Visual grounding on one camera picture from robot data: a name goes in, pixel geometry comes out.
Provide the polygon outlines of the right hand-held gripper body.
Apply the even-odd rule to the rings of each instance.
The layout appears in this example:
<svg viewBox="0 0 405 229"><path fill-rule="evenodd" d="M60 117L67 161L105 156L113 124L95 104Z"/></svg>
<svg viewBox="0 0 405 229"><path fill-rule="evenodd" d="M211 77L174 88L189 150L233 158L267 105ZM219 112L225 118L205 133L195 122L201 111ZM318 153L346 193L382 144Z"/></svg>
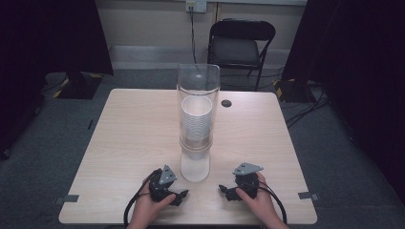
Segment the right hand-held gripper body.
<svg viewBox="0 0 405 229"><path fill-rule="evenodd" d="M233 175L238 187L244 190L251 198L256 198L259 187L257 173L262 171L263 167L247 162L242 162L234 169Z"/></svg>

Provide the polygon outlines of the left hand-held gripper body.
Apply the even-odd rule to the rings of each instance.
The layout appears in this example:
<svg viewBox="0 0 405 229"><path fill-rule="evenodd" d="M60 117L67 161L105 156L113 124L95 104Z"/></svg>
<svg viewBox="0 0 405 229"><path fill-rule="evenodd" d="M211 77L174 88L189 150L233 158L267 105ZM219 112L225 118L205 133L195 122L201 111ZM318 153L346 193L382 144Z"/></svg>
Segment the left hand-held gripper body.
<svg viewBox="0 0 405 229"><path fill-rule="evenodd" d="M152 173L149 180L149 192L154 202L160 202L172 194L169 187L177 180L171 168L165 164L163 168L158 168Z"/></svg>

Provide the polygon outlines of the clear tube cup dispenser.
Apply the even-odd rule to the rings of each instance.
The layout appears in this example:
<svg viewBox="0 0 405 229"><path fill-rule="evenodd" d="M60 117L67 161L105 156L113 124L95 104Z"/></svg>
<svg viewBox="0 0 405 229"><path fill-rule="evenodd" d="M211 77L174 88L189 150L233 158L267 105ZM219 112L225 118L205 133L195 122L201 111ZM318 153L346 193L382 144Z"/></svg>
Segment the clear tube cup dispenser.
<svg viewBox="0 0 405 229"><path fill-rule="evenodd" d="M192 182L206 179L221 88L220 68L180 64L177 74L181 174Z"/></svg>

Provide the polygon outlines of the stack of white paper cups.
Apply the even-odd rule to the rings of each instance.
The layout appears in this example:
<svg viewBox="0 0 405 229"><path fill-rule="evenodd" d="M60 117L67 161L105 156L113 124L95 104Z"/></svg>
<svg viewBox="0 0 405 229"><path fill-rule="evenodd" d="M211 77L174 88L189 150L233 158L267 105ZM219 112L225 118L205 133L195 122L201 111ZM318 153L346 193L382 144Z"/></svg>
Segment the stack of white paper cups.
<svg viewBox="0 0 405 229"><path fill-rule="evenodd" d="M193 160L203 158L212 144L212 111L213 104L204 95L189 95L181 102L181 148Z"/></svg>

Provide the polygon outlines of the person's left hand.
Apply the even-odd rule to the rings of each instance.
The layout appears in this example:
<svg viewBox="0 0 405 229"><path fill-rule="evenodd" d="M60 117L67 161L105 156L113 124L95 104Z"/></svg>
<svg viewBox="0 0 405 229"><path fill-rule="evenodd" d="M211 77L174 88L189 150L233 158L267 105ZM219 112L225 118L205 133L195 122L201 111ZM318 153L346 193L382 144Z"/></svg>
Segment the person's left hand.
<svg viewBox="0 0 405 229"><path fill-rule="evenodd" d="M154 202L149 194L149 183L146 183L140 190L138 199L135 201L133 215L126 229L147 229L158 216L159 212L175 198L176 196L171 194L159 202Z"/></svg>

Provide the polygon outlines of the person's right hand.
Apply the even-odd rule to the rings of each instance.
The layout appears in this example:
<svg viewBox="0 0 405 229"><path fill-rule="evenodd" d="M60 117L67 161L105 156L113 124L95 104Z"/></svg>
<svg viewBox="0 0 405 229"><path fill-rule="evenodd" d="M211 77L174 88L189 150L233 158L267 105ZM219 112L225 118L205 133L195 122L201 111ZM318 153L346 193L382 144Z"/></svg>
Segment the person's right hand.
<svg viewBox="0 0 405 229"><path fill-rule="evenodd" d="M289 229L279 218L272 197L266 191L259 189L256 198L251 198L241 188L237 188L236 193L266 229Z"/></svg>

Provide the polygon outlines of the grey tape strip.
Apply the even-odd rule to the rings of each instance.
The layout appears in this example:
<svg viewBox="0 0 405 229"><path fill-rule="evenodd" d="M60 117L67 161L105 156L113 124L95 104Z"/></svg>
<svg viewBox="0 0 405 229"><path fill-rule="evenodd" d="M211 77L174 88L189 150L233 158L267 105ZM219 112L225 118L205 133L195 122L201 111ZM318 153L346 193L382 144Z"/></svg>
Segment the grey tape strip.
<svg viewBox="0 0 405 229"><path fill-rule="evenodd" d="M311 193L311 192L302 192L298 194L299 199L311 199L313 201L316 201L319 199L319 196L316 193Z"/></svg>
<svg viewBox="0 0 405 229"><path fill-rule="evenodd" d="M65 195L64 197L56 198L54 203L63 205L65 202L77 202L79 195Z"/></svg>

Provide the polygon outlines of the black stand base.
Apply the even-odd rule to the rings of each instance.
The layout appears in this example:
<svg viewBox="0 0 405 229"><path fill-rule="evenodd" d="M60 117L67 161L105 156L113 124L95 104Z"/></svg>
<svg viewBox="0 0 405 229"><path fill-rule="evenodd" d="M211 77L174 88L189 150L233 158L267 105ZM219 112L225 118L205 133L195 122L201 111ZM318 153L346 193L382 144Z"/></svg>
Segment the black stand base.
<svg viewBox="0 0 405 229"><path fill-rule="evenodd" d="M55 98L92 99L102 81L100 74L67 72L67 79L54 94Z"/></svg>
<svg viewBox="0 0 405 229"><path fill-rule="evenodd" d="M275 93L283 102L288 103L314 103L315 98L307 84L298 83L295 79L273 82Z"/></svg>

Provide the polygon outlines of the black folding chair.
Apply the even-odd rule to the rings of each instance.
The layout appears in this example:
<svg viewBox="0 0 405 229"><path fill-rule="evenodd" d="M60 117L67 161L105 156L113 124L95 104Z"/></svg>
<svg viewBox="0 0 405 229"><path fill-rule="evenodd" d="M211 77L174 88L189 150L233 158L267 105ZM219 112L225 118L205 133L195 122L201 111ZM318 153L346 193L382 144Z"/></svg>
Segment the black folding chair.
<svg viewBox="0 0 405 229"><path fill-rule="evenodd" d="M207 63L225 69L257 71L254 90L257 91L268 47L276 30L267 21L225 18L213 24L209 31Z"/></svg>

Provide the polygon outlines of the dark curtain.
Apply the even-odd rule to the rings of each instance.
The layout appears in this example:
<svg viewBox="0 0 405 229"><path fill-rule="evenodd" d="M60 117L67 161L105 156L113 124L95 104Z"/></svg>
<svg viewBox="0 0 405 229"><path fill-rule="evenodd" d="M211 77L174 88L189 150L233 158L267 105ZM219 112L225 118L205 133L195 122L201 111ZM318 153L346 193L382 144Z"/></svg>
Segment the dark curtain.
<svg viewBox="0 0 405 229"><path fill-rule="evenodd" d="M60 72L113 72L96 0L0 0L0 160Z"/></svg>
<svg viewBox="0 0 405 229"><path fill-rule="evenodd" d="M405 0L307 0L283 78L325 84L405 204Z"/></svg>

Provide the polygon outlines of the white wall socket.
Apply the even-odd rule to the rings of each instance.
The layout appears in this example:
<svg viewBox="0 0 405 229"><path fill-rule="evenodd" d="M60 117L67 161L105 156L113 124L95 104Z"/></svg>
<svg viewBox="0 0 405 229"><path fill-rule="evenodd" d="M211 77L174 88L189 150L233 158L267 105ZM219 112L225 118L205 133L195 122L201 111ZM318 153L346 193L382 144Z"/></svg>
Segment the white wall socket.
<svg viewBox="0 0 405 229"><path fill-rule="evenodd" d="M185 9L187 12L206 13L206 0L186 0Z"/></svg>

